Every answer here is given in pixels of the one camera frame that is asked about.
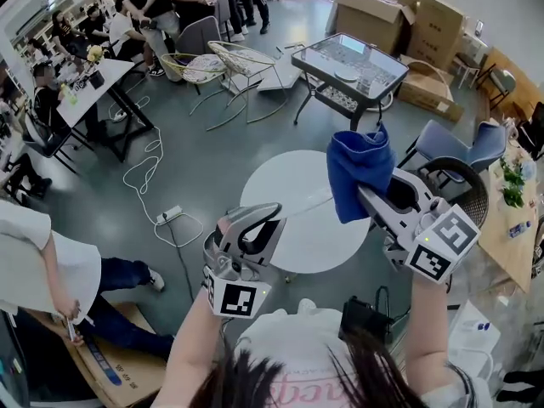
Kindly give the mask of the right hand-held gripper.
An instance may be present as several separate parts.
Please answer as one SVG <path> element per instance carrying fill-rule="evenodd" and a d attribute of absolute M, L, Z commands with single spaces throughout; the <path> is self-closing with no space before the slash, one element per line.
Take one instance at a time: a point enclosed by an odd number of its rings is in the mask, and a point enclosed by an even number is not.
<path fill-rule="evenodd" d="M 388 231 L 386 259 L 442 284 L 476 244 L 480 229 L 457 204 L 431 190 L 413 171 L 395 168 L 385 194 L 360 185 L 358 198 L 373 221 Z"/>

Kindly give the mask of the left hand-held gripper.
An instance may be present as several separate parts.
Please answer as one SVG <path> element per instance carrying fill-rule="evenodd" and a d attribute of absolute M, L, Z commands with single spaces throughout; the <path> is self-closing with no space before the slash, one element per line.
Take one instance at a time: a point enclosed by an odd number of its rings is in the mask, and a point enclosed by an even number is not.
<path fill-rule="evenodd" d="M 268 298 L 272 286 L 258 264 L 268 265 L 278 246 L 286 218 L 273 218 L 281 209 L 278 202 L 237 207 L 206 238 L 203 285 L 214 315 L 252 319 Z M 247 250 L 247 259 L 240 250 Z"/>

